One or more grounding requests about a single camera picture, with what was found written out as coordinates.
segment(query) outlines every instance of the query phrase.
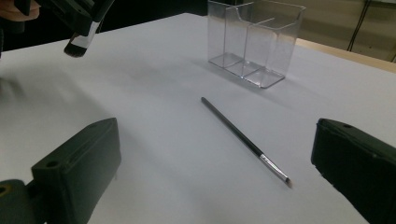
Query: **clear plastic container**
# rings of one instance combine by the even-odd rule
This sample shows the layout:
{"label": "clear plastic container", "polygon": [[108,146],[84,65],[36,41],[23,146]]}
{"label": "clear plastic container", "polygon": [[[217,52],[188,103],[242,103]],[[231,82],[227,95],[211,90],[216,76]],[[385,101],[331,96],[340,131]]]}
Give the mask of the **clear plastic container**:
{"label": "clear plastic container", "polygon": [[208,1],[209,61],[261,88],[285,78],[305,7]]}

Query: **white surface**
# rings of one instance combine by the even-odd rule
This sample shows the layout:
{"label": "white surface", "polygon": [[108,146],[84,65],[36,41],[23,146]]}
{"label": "white surface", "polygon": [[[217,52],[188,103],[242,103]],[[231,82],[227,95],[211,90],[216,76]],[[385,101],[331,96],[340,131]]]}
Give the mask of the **white surface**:
{"label": "white surface", "polygon": [[[0,179],[88,124],[116,117],[122,164],[90,223],[366,223],[310,162],[319,118],[396,146],[396,76],[296,47],[287,78],[259,90],[206,62],[206,18],[182,14],[3,53]],[[206,97],[293,182],[289,189],[201,103]]]}

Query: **paintbrush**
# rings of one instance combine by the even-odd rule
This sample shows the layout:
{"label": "paintbrush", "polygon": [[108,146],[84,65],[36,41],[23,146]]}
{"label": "paintbrush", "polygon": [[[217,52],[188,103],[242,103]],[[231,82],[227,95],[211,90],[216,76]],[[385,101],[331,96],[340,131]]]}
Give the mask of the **paintbrush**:
{"label": "paintbrush", "polygon": [[92,7],[92,24],[88,35],[74,33],[67,46],[64,48],[64,53],[74,58],[84,56],[94,35],[100,32],[102,21],[113,2],[114,0],[101,0],[95,2]]}

